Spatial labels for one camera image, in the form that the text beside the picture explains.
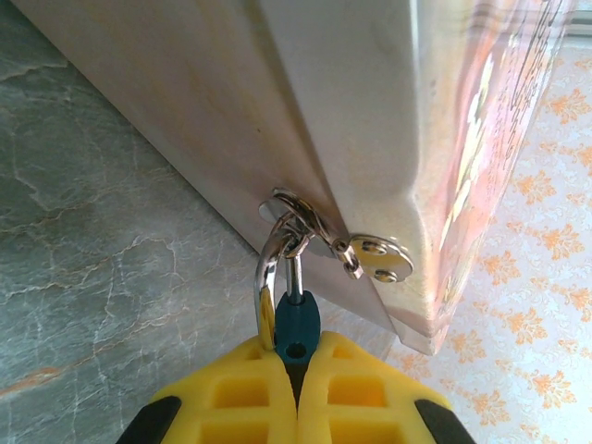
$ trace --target screw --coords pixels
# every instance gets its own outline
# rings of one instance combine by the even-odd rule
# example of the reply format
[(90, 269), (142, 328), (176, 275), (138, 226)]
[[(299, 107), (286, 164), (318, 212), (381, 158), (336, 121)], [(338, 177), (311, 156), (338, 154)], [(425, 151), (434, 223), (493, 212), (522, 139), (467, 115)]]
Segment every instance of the screw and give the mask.
[(366, 253), (373, 254), (374, 256), (384, 256), (389, 252), (385, 245), (370, 240), (362, 242), (362, 250)]
[(389, 284), (391, 282), (397, 282), (399, 278), (397, 277), (397, 273), (388, 270), (377, 270), (374, 273), (374, 279), (383, 282), (385, 284)]

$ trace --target silver shackle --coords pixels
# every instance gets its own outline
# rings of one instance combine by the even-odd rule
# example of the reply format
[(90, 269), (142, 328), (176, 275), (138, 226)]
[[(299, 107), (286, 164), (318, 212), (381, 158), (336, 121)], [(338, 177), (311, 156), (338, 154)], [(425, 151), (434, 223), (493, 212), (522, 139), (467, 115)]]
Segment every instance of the silver shackle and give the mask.
[(278, 263), (286, 259), (286, 279), (288, 281), (288, 299), (298, 305), (302, 302), (302, 262), (301, 253), (308, 245), (310, 238), (297, 229), (289, 226), (292, 214), (285, 214), (277, 220), (265, 243), (257, 269), (255, 271), (254, 301), (257, 317), (257, 329), (264, 350), (275, 348), (274, 333), (276, 330), (276, 301), (274, 287)]

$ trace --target gray marble surface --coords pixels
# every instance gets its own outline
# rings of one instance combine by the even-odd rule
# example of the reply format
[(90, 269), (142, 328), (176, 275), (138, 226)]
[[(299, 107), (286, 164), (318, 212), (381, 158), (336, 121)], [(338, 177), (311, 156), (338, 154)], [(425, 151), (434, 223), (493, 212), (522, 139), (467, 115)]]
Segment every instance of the gray marble surface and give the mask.
[[(0, 442), (115, 442), (160, 387), (255, 334), (255, 265), (0, 0)], [(320, 305), (384, 357), (389, 333)]]

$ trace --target floral wallpaper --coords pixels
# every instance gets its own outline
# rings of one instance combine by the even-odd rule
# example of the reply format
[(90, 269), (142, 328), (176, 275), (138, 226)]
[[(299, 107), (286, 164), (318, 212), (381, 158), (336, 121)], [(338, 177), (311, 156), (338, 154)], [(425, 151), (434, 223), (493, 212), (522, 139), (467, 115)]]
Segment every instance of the floral wallpaper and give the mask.
[(480, 443), (592, 443), (592, 48), (561, 50), (441, 352), (388, 361)]

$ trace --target door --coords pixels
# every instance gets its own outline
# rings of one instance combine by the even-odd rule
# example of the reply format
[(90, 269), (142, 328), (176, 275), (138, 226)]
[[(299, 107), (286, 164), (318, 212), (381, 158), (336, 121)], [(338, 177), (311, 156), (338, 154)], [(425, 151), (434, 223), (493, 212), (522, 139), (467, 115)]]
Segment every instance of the door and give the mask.
[(296, 192), (401, 283), (308, 252), (304, 285), (421, 352), (443, 340), (543, 93), (561, 0), (15, 0), (257, 250)]

